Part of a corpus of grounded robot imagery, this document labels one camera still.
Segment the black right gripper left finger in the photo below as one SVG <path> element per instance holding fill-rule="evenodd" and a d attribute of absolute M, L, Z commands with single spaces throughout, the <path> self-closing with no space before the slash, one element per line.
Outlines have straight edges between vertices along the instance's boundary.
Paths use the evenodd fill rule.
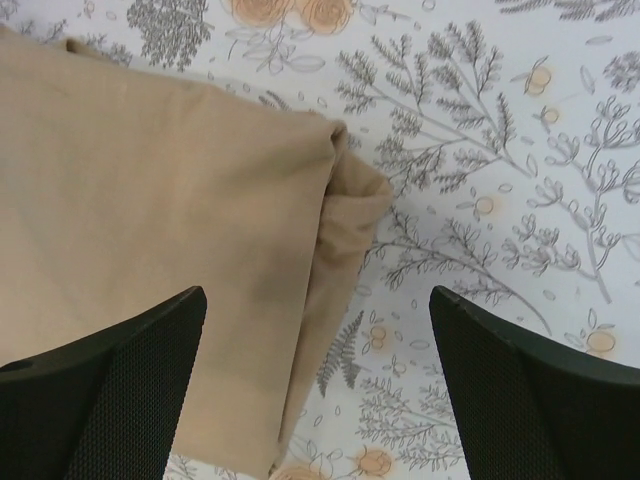
<path fill-rule="evenodd" d="M 162 478 L 206 310 L 204 290 L 192 287 L 3 366 L 2 478 Z"/>

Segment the tan t shirt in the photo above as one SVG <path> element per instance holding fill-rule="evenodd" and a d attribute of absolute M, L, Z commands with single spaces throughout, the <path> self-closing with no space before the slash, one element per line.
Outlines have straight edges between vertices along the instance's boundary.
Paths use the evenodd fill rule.
<path fill-rule="evenodd" d="M 174 449 L 265 479 L 341 325 L 388 180 L 345 125 L 1 31 L 1 359 L 199 285 Z"/>

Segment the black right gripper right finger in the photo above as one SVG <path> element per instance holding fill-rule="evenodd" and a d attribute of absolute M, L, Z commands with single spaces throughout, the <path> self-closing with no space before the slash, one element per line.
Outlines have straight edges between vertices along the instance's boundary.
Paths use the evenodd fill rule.
<path fill-rule="evenodd" d="M 429 312 L 473 479 L 636 479 L 639 371 L 435 287 Z"/>

